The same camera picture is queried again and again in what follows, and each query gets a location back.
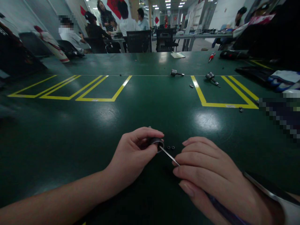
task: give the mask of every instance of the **green workbench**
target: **green workbench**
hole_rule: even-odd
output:
[[[183,54],[92,54],[67,64],[45,58],[48,70],[9,85],[0,99],[14,111],[0,123],[0,207],[103,170],[122,134],[143,126],[164,132],[172,156],[189,137],[204,136],[241,170],[300,194],[299,144],[253,104],[276,94],[234,71],[254,63],[217,53],[208,64],[210,52]],[[171,77],[171,69],[185,76]],[[221,88],[205,80],[208,72]],[[80,223],[211,224],[172,170],[159,153],[133,185]]]

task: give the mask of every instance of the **ceiling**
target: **ceiling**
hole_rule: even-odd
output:
[[[178,10],[178,9],[187,9],[190,7],[195,1],[197,0],[171,0],[171,2],[165,2],[165,0],[151,0],[152,5],[157,5],[159,7],[159,10]],[[179,3],[184,3],[183,7],[179,8]],[[166,4],[171,4],[171,8],[167,9]]]

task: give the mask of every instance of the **screwdriver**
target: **screwdriver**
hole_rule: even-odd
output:
[[[210,63],[210,61],[215,57],[216,53],[215,52],[212,52],[212,54],[210,55],[209,57],[209,61],[208,63]]]
[[[178,166],[180,164],[161,145],[158,145]],[[233,225],[250,225],[224,207],[215,197],[205,192],[212,205]]]

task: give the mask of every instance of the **green table surface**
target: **green table surface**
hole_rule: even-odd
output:
[[[42,61],[48,70],[20,79],[2,91],[1,101],[14,113],[0,123],[0,206],[41,193],[103,170],[122,134],[151,126],[165,134],[165,145],[179,154],[182,142],[204,136],[215,142],[241,170],[268,178],[282,189],[300,194],[299,145],[259,109],[204,107],[191,76],[195,76],[208,103],[245,104],[220,76],[234,76],[260,98],[276,94],[234,69],[245,61],[219,59],[208,64],[211,52],[184,52],[174,59],[169,52],[93,54],[62,64]],[[169,76],[171,69],[184,77]],[[205,81],[213,72],[222,88]],[[109,75],[85,98],[112,98],[132,76],[114,102],[7,97],[25,90],[35,95],[72,75],[76,80],[51,93],[71,96],[97,78]],[[211,224],[181,190],[172,173],[171,159],[159,153],[136,182],[83,218],[87,224]]]

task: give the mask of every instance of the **red poster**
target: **red poster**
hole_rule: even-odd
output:
[[[111,11],[119,18],[121,19],[121,14],[118,10],[118,2],[120,0],[107,0],[107,6],[111,9]]]

